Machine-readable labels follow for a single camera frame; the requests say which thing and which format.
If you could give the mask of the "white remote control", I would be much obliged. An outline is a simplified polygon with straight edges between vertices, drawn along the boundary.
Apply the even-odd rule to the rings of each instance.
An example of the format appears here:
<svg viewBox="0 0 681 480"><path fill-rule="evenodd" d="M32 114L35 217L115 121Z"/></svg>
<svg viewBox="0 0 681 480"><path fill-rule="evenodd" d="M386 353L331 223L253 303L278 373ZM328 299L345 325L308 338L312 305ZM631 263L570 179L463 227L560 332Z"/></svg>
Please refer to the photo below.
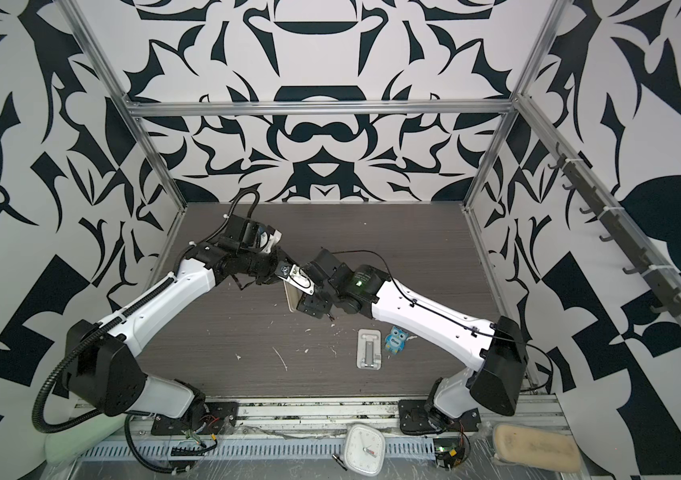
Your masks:
<svg viewBox="0 0 681 480"><path fill-rule="evenodd" d="M288 302L290 312L298 311L298 303L300 303L304 292L291 279L284 280L284 292L286 292L286 302Z"/></svg>

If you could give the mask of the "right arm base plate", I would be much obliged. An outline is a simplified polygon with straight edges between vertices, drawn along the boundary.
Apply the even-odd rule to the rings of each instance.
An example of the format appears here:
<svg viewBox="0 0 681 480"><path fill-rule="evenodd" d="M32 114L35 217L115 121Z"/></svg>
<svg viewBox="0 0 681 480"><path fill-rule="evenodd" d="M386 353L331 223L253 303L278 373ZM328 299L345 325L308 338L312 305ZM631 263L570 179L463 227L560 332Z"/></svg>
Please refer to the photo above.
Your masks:
<svg viewBox="0 0 681 480"><path fill-rule="evenodd" d="M435 408L426 408L425 400L397 402L398 429L404 435L424 436L445 432L478 432L481 417L477 409L466 411L460 418L451 419Z"/></svg>

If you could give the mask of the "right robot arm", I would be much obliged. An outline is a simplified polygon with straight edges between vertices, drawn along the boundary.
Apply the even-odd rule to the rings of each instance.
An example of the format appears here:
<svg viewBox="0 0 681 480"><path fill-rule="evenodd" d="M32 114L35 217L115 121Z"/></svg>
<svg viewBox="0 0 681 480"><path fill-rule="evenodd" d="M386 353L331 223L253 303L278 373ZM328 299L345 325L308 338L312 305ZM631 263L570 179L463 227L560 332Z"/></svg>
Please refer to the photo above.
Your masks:
<svg viewBox="0 0 681 480"><path fill-rule="evenodd" d="M334 308L401 327L452 355L463 369L438 380L429 396L438 415L456 419L479 406L503 416L516 412L528 364L518 323L490 321L432 301L386 269L354 269L328 250L310 263L286 269L286 282L300 292L296 310L322 318Z"/></svg>

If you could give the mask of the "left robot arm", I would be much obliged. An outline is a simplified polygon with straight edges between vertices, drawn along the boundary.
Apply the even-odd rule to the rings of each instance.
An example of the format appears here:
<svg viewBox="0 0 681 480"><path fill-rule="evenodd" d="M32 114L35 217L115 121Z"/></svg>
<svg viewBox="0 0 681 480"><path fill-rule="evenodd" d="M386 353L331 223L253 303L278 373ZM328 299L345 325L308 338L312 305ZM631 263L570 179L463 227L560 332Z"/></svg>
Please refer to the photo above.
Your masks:
<svg viewBox="0 0 681 480"><path fill-rule="evenodd" d="M286 260L280 239L272 226L240 219L220 235L188 246L176 269L138 299L98 323L82 321L70 330L66 348L74 358L60 374L62 387L106 416L188 414L200 403L200 392L147 374L136 358L162 328L226 278L278 281L278 264Z"/></svg>

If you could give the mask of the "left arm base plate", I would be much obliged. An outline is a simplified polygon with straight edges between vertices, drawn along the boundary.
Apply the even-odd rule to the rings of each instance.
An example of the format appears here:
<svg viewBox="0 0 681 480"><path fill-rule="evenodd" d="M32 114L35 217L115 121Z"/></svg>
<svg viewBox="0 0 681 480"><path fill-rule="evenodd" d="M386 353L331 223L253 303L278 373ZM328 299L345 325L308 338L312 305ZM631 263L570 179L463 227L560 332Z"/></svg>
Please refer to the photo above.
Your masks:
<svg viewBox="0 0 681 480"><path fill-rule="evenodd" d="M235 401L214 401L192 404L190 411L184 416L174 419L158 416L154 419L153 436L184 435L193 431L198 435L222 434L238 423L238 407Z"/></svg>

